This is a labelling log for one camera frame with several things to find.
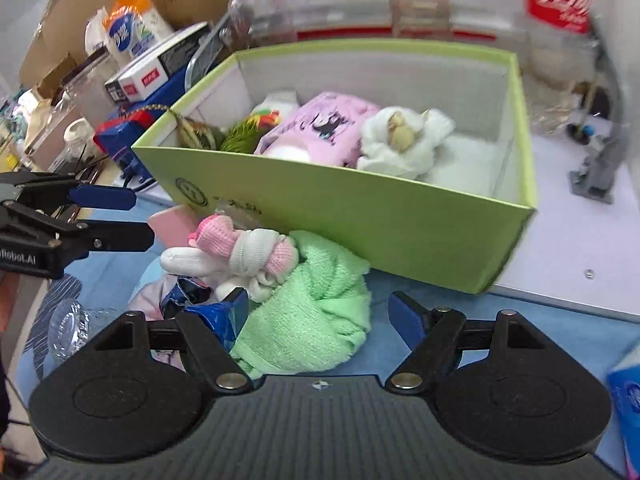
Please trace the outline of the pink white socks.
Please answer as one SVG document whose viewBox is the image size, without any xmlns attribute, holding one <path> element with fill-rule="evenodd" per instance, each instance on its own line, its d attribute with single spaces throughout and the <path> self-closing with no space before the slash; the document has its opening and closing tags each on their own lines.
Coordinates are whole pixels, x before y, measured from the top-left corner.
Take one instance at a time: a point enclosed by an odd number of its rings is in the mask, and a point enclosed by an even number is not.
<svg viewBox="0 0 640 480">
<path fill-rule="evenodd" d="M 205 218 L 186 246 L 160 255 L 166 273 L 197 278 L 218 300 L 241 287 L 256 304 L 267 301 L 298 264 L 292 237 L 268 229 L 239 229 L 224 214 Z"/>
</svg>

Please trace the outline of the green towel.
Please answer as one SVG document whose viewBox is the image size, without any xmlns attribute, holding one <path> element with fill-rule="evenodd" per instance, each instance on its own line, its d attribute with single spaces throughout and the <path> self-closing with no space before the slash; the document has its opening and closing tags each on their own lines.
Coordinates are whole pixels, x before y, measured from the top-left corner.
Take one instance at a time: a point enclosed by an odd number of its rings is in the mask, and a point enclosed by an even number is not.
<svg viewBox="0 0 640 480">
<path fill-rule="evenodd" d="M 325 372 L 350 360 L 371 329 L 367 260 L 308 231 L 293 231 L 300 263 L 250 312 L 231 349 L 250 376 Z"/>
</svg>

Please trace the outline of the white small towel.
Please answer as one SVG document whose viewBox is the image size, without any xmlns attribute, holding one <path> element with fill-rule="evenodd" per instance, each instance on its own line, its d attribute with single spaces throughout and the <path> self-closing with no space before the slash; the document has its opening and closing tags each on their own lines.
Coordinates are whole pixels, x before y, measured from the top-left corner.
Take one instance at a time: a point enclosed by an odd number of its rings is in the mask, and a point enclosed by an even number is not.
<svg viewBox="0 0 640 480">
<path fill-rule="evenodd" d="M 438 108 L 418 113 L 384 107 L 360 128 L 357 169 L 408 180 L 424 177 L 435 165 L 439 145 L 455 128 L 456 123 Z"/>
</svg>

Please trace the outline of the pink tissue pack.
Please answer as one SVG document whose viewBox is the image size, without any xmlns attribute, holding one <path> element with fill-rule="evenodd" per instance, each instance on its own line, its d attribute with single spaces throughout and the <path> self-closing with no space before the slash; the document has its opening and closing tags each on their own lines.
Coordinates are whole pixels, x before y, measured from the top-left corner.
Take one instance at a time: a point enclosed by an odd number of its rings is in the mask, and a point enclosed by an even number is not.
<svg viewBox="0 0 640 480">
<path fill-rule="evenodd" d="M 255 155 L 322 166 L 355 168 L 361 128 L 380 108 L 349 94 L 322 92 L 258 142 Z"/>
</svg>

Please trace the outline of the blue red box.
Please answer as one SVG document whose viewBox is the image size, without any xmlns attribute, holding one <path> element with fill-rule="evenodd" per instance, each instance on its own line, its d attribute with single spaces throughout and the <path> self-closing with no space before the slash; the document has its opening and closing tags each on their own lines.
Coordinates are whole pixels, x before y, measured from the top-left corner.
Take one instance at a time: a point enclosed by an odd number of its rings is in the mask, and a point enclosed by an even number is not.
<svg viewBox="0 0 640 480">
<path fill-rule="evenodd" d="M 144 182 L 152 176 L 134 154 L 132 146 L 162 116 L 168 107 L 180 99 L 184 90 L 186 68 L 172 75 L 166 84 L 142 102 L 125 104 L 96 128 L 93 142 L 117 166 L 124 179 Z"/>
</svg>

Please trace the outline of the white red small box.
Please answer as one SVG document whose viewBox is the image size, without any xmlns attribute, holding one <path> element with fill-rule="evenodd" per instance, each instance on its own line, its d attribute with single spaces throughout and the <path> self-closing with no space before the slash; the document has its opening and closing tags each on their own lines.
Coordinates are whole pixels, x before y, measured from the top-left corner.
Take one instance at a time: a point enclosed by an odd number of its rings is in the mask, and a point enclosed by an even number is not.
<svg viewBox="0 0 640 480">
<path fill-rule="evenodd" d="M 107 79 L 106 94 L 117 105 L 146 100 L 189 64 L 209 32 L 209 22 L 174 32 Z"/>
</svg>

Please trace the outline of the green fuzzy toy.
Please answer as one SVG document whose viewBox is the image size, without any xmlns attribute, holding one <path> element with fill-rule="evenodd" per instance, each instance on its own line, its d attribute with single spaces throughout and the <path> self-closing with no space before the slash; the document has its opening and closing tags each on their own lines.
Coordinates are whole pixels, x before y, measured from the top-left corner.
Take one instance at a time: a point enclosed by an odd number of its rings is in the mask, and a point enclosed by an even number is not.
<svg viewBox="0 0 640 480">
<path fill-rule="evenodd" d="M 260 139 L 279 125 L 280 121 L 281 115 L 278 110 L 258 110 L 236 122 L 227 132 L 218 150 L 252 154 Z"/>
</svg>

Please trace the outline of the green cardboard box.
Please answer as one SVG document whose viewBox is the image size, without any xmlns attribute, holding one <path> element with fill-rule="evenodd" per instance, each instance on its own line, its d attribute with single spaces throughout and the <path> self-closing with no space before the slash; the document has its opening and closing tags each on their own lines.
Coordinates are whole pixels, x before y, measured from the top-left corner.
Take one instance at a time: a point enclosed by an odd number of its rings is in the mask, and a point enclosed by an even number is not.
<svg viewBox="0 0 640 480">
<path fill-rule="evenodd" d="M 378 106 L 437 108 L 456 128 L 423 182 L 180 145 L 178 116 L 227 128 L 276 90 L 304 102 L 333 91 Z M 236 52 L 134 152 L 179 204 L 208 214 L 228 200 L 268 228 L 314 232 L 375 269 L 469 294 L 495 283 L 537 206 L 518 57 L 472 44 L 332 39 Z"/>
</svg>

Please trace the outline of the orange blue wipes pack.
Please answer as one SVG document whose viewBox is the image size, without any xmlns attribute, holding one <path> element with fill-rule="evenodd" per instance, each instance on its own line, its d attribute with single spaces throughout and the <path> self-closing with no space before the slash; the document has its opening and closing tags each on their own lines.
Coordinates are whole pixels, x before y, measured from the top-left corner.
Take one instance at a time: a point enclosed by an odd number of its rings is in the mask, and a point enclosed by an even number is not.
<svg viewBox="0 0 640 480">
<path fill-rule="evenodd" d="M 88 21 L 85 50 L 93 54 L 105 48 L 125 66 L 173 33 L 153 0 L 115 0 L 110 10 L 101 8 Z"/>
</svg>

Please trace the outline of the blue tissue pack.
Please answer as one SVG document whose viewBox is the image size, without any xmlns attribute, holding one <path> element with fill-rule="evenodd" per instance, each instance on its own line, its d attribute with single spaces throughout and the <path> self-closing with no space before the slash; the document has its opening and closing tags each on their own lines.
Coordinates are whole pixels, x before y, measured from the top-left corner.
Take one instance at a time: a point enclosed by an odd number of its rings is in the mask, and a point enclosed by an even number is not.
<svg viewBox="0 0 640 480">
<path fill-rule="evenodd" d="M 639 354 L 639 344 L 635 344 L 606 376 L 620 425 L 628 479 L 638 479 L 640 474 Z"/>
</svg>

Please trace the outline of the clear jar red lid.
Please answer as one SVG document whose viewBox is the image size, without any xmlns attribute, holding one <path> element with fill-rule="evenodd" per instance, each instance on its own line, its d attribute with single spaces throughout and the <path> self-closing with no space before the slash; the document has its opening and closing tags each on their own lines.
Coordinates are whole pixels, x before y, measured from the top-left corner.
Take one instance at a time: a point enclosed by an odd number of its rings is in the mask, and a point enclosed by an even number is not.
<svg viewBox="0 0 640 480">
<path fill-rule="evenodd" d="M 297 32 L 285 0 L 229 0 L 229 16 L 246 48 L 294 44 Z"/>
</svg>

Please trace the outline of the cola bottle red label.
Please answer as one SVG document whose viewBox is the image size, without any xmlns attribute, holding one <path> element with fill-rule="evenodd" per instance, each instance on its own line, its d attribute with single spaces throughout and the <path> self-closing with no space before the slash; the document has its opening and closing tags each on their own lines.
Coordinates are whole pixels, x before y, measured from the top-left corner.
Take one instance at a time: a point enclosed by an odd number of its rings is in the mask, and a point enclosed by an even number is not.
<svg viewBox="0 0 640 480">
<path fill-rule="evenodd" d="M 529 66 L 552 86 L 592 77 L 599 43 L 590 25 L 592 0 L 524 0 Z"/>
</svg>

